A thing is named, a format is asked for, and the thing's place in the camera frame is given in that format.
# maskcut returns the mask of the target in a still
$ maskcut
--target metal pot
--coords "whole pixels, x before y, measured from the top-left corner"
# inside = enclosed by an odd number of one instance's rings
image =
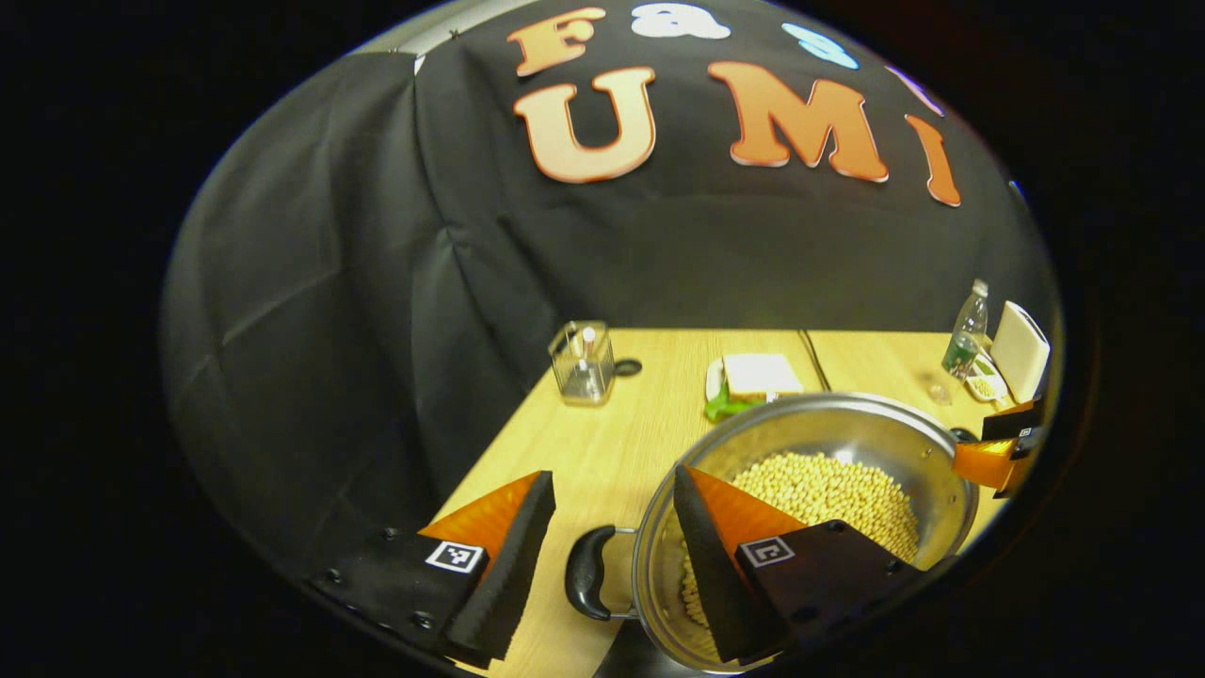
[[[775,401],[734,417],[703,437],[680,464],[731,481],[765,456],[786,450],[836,456],[877,467],[900,484],[917,517],[919,544],[912,565],[928,570],[953,555],[975,520],[978,491],[952,470],[954,436],[907,406],[860,394],[810,394]],[[610,612],[599,600],[602,544],[617,530],[602,526],[574,546],[565,571],[570,602],[594,619],[640,619],[648,637],[678,664],[707,673],[741,673],[770,661],[722,662],[711,633],[692,620],[682,602],[686,549],[674,511],[672,470],[635,530],[631,560],[633,609]]]

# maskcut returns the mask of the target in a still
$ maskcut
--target glass cup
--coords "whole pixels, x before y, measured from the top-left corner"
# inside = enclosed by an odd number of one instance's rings
[[[601,406],[611,396],[615,354],[605,322],[566,322],[548,344],[560,399],[571,406]]]

